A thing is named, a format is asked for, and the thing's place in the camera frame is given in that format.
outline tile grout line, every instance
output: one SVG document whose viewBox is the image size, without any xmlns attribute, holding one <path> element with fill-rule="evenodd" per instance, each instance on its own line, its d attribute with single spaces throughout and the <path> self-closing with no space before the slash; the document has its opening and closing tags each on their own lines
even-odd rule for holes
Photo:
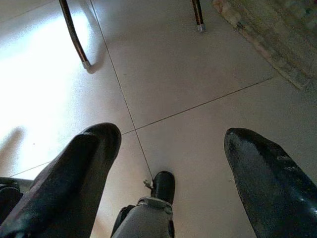
<svg viewBox="0 0 317 238">
<path fill-rule="evenodd" d="M 192 109 L 194 109 L 194 108 L 198 108 L 198 107 L 203 106 L 203 105 L 205 105 L 205 104 L 214 102 L 214 101 L 216 101 L 216 100 L 219 100 L 219 99 L 224 98 L 224 97 L 226 97 L 226 96 L 229 96 L 229 95 L 231 95 L 231 94 L 240 92 L 240 91 L 242 91 L 242 90 L 244 90 L 244 89 L 247 89 L 247 88 L 256 86 L 256 85 L 258 85 L 258 84 L 264 83 L 264 82 L 266 82 L 266 81 L 268 81 L 268 80 L 273 79 L 274 77 L 275 77 L 275 76 L 272 76 L 272 77 L 267 78 L 267 79 L 265 79 L 265 80 L 263 80 L 263 81 L 261 81 L 261 82 L 257 82 L 257 83 L 255 83 L 255 84 L 249 85 L 249 86 L 247 86 L 247 87 L 238 89 L 238 90 L 233 91 L 233 92 L 231 92 L 231 93 L 227 93 L 227 94 L 225 94 L 225 95 L 223 95 L 223 96 L 220 96 L 220 97 L 217 97 L 217 98 L 215 98 L 215 99 L 209 100 L 209 101 L 207 101 L 207 102 L 205 102 L 205 103 L 198 104 L 198 105 L 193 106 L 193 107 L 191 107 L 191 108 L 185 109 L 185 110 L 183 110 L 183 111 L 181 111 L 181 112 L 175 113 L 175 114 L 173 114 L 173 115 L 170 115 L 170 116 L 164 117 L 164 118 L 162 118 L 162 119 L 156 120 L 156 121 L 154 121 L 154 122 L 151 122 L 151 123 L 149 123 L 149 124 L 143 125 L 143 126 L 141 126 L 141 127 L 136 128 L 135 131 L 137 131 L 137 130 L 139 130 L 139 129 L 142 129 L 142 128 L 146 127 L 146 126 L 155 124 L 155 123 L 157 123 L 157 122 L 160 122 L 160 121 L 162 121 L 162 120 L 171 118 L 171 117 L 176 116 L 176 115 L 178 115 L 178 114 L 185 113 L 185 112 L 187 112 L 187 111 L 189 111 L 189 110 L 192 110 Z"/>
<path fill-rule="evenodd" d="M 49 4 L 49 3 L 53 2 L 53 1 L 54 1 L 54 0 L 51 0 L 51 1 L 49 1 L 49 2 L 47 2 L 47 3 L 44 3 L 44 4 L 40 5 L 40 6 L 36 6 L 35 8 L 32 8 L 32 9 L 30 9 L 30 10 L 27 10 L 27 11 L 25 11 L 25 12 L 19 14 L 19 15 L 10 17 L 10 18 L 7 19 L 7 20 L 0 21 L 0 24 L 4 23 L 4 22 L 6 22 L 6 21 L 10 21 L 10 20 L 12 20 L 12 19 L 14 19 L 14 18 L 16 18 L 16 17 L 22 16 L 22 15 L 24 15 L 24 14 L 30 12 L 30 11 L 33 11 L 33 10 L 35 10 L 35 9 L 37 9 L 37 8 L 40 8 L 40 7 L 42 7 L 42 6 L 45 6 L 45 5 L 47 5 L 47 4 Z"/>
<path fill-rule="evenodd" d="M 33 167 L 33 168 L 30 168 L 30 169 L 28 169 L 28 170 L 19 172 L 19 173 L 17 173 L 17 174 L 11 175 L 11 176 L 9 176 L 9 178 L 11 178 L 11 177 L 13 177 L 13 176 L 16 176 L 16 175 L 19 175 L 19 174 L 22 174 L 22 173 L 24 173 L 24 172 L 27 172 L 27 171 L 32 170 L 32 169 L 35 169 L 35 168 L 37 168 L 37 167 L 39 167 L 39 166 L 42 166 L 42 165 L 45 165 L 45 164 L 48 164 L 48 163 L 50 163 L 50 161 L 45 162 L 45 163 L 43 163 L 43 164 L 41 164 L 41 165 L 37 165 L 37 166 L 35 166 L 35 167 Z"/>
<path fill-rule="evenodd" d="M 126 101 L 126 99 L 125 99 L 125 96 L 124 96 L 124 93 L 123 93 L 123 90 L 122 90 L 122 87 L 121 87 L 121 84 L 120 84 L 120 81 L 119 81 L 119 77 L 118 77 L 117 71 L 115 70 L 115 67 L 114 67 L 114 64 L 113 64 L 113 61 L 112 61 L 112 58 L 111 58 L 111 55 L 110 55 L 110 51 L 109 51 L 108 46 L 107 46 L 107 43 L 106 43 L 106 38 L 105 38 L 104 33 L 103 33 L 102 29 L 101 29 L 101 25 L 100 25 L 100 22 L 99 22 L 99 19 L 98 19 L 96 10 L 95 10 L 95 6 L 93 5 L 92 0 L 90 0 L 90 4 L 91 4 L 91 6 L 92 6 L 92 8 L 93 8 L 93 10 L 94 10 L 94 14 L 95 14 L 95 17 L 96 17 L 96 20 L 97 20 L 97 23 L 98 23 L 98 26 L 99 26 L 101 35 L 102 35 L 102 37 L 103 37 L 103 40 L 104 40 L 106 49 L 107 49 L 108 54 L 109 54 L 109 58 L 110 58 L 111 65 L 112 65 L 113 71 L 114 71 L 114 73 L 115 73 L 115 77 L 116 77 L 117 82 L 118 82 L 118 84 L 119 84 L 119 87 L 120 87 L 120 90 L 121 90 L 121 93 L 122 93 L 122 96 L 123 96 L 125 105 L 126 105 L 126 107 L 127 107 L 128 113 L 129 113 L 130 118 L 131 118 L 131 121 L 132 121 L 132 125 L 133 125 L 133 128 L 134 128 L 134 130 L 132 130 L 132 131 L 135 131 L 135 133 L 136 133 L 136 135 L 137 135 L 137 139 L 138 139 L 138 141 L 139 141 L 139 145 L 140 145 L 141 151 L 142 151 L 142 153 L 143 153 L 144 160 L 145 160 L 145 162 L 146 162 L 146 164 L 147 164 L 147 166 L 148 166 L 148 169 L 149 169 L 151 178 L 153 179 L 153 176 L 152 176 L 152 173 L 151 173 L 151 170 L 150 170 L 150 166 L 149 166 L 148 160 L 147 160 L 147 158 L 146 158 L 146 156 L 145 156 L 145 153 L 144 153 L 144 150 L 143 150 L 143 147 L 142 147 L 142 144 L 141 144 L 139 135 L 138 135 L 138 133 L 137 133 L 137 131 L 136 131 L 136 129 L 135 129 L 135 124 L 134 124 L 134 121 L 133 121 L 133 119 L 132 119 L 132 115 L 131 115 L 130 109 L 129 109 L 129 107 L 128 107 L 128 103 L 127 103 L 127 101 Z"/>
</svg>

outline black shoe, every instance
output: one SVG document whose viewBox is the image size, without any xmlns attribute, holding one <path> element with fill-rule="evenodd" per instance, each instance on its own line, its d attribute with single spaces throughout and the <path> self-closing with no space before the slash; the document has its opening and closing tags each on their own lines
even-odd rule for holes
<svg viewBox="0 0 317 238">
<path fill-rule="evenodd" d="M 156 197 L 173 204 L 175 194 L 174 175 L 167 171 L 159 172 L 153 180 L 151 197 Z"/>
</svg>

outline floor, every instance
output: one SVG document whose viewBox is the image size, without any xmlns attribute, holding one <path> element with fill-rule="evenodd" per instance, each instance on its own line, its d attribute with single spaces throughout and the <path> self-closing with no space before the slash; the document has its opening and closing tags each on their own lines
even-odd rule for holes
<svg viewBox="0 0 317 238">
<path fill-rule="evenodd" d="M 161 170 L 176 177 L 177 237 L 254 238 L 223 150 L 230 127 L 277 142 L 317 182 L 315 82 L 284 80 L 210 0 L 204 34 L 190 0 L 92 3 L 69 0 L 86 71 L 57 0 L 0 2 L 0 176 L 33 179 L 84 128 L 118 125 L 92 238 Z"/>
</svg>

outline gray trouser leg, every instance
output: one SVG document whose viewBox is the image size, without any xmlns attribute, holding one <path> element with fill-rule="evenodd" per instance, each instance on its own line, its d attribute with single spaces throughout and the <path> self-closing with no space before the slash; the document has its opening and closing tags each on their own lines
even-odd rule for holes
<svg viewBox="0 0 317 238">
<path fill-rule="evenodd" d="M 112 238 L 172 238 L 172 207 L 163 200 L 141 198 Z"/>
</svg>

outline chair leg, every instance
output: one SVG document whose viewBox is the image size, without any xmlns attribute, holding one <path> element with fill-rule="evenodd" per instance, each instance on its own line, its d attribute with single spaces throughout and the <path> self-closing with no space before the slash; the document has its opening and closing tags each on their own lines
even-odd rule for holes
<svg viewBox="0 0 317 238">
<path fill-rule="evenodd" d="M 200 7 L 200 0 L 192 0 L 192 3 L 194 7 L 198 31 L 200 33 L 203 33 L 206 30 L 206 28 L 203 21 L 203 14 L 202 14 L 202 9 Z"/>
<path fill-rule="evenodd" d="M 89 69 L 89 67 L 91 66 L 87 57 L 86 57 L 86 54 L 79 42 L 79 39 L 78 39 L 78 36 L 76 34 L 76 30 L 75 30 L 75 27 L 74 27 L 74 23 L 73 23 L 73 20 L 71 18 L 71 14 L 70 14 L 70 11 L 69 11 L 69 7 L 68 7 L 68 4 L 67 4 L 67 1 L 66 0 L 59 0 L 59 4 L 61 6 L 61 9 L 63 11 L 63 15 L 64 15 L 64 18 L 65 18 L 65 21 L 66 21 L 66 24 L 67 24 L 67 28 L 68 28 L 68 31 L 69 31 L 69 34 L 70 34 L 70 38 L 74 44 L 74 47 L 79 55 L 79 58 L 81 60 L 81 62 L 83 63 L 83 66 L 85 69 Z"/>
</svg>

